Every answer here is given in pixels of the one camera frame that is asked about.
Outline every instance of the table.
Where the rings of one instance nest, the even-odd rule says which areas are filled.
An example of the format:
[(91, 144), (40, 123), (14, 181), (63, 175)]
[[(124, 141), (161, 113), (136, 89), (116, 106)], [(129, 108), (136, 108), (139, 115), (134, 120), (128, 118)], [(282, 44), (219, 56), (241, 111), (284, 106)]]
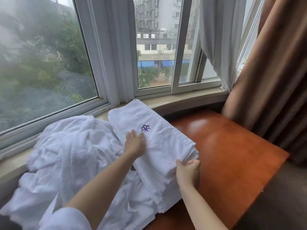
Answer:
[[(232, 229), (288, 153), (224, 116), (202, 110), (171, 122), (196, 143), (201, 161), (199, 193)], [(156, 215), (146, 230), (194, 229), (183, 201)]]

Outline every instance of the towel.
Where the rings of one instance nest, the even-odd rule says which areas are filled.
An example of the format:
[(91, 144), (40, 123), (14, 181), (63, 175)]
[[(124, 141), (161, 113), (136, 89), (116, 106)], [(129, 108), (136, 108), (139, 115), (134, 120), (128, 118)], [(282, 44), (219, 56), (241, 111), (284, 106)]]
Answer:
[[(47, 126), (28, 159), (29, 172), (0, 214), (24, 230), (38, 229), (123, 150), (111, 124), (93, 116)], [(138, 229), (154, 219), (155, 210), (137, 172), (130, 170), (98, 229)]]
[(136, 159), (133, 166), (157, 204), (157, 211), (164, 213), (181, 199), (176, 159), (183, 163), (197, 159), (195, 143), (137, 99), (110, 110), (108, 118), (122, 144), (131, 130), (144, 133), (146, 154)]

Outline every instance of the person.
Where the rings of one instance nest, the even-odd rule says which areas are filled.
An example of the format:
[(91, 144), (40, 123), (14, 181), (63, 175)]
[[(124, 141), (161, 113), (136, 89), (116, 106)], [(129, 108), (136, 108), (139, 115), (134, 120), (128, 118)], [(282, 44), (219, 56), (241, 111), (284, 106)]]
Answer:
[[(40, 230), (96, 230), (133, 162), (145, 153), (145, 148), (144, 134), (136, 136), (134, 130), (129, 132), (125, 153), (88, 182), (65, 207), (54, 212)], [(227, 230), (196, 190), (200, 165), (199, 160), (191, 160), (187, 166), (176, 160), (182, 199), (196, 230)]]

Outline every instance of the window sill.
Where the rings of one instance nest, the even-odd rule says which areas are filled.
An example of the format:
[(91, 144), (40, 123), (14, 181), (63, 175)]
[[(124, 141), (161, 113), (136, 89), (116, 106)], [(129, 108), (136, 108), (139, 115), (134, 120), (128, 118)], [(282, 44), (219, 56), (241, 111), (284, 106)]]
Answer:
[[(219, 87), (216, 87), (193, 92), (150, 98), (142, 100), (142, 102), (144, 102), (161, 116), (164, 116), (184, 109), (225, 101), (227, 97), (228, 92), (223, 91)], [(108, 112), (109, 111), (106, 111), (96, 116), (95, 118), (108, 121)], [(3, 162), (0, 162), (0, 185), (27, 171), (26, 162), (32, 151), (33, 148), (31, 147), (22, 153), (19, 153), (4, 160)]]

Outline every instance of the curtain fold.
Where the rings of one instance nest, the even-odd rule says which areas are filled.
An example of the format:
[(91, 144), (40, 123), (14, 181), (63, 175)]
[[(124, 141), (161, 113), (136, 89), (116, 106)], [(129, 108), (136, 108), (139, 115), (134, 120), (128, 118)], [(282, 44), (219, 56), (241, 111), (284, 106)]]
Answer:
[(265, 0), (259, 35), (222, 113), (307, 160), (307, 0)]
[(201, 48), (229, 92), (237, 74), (245, 6), (246, 0), (200, 0)]

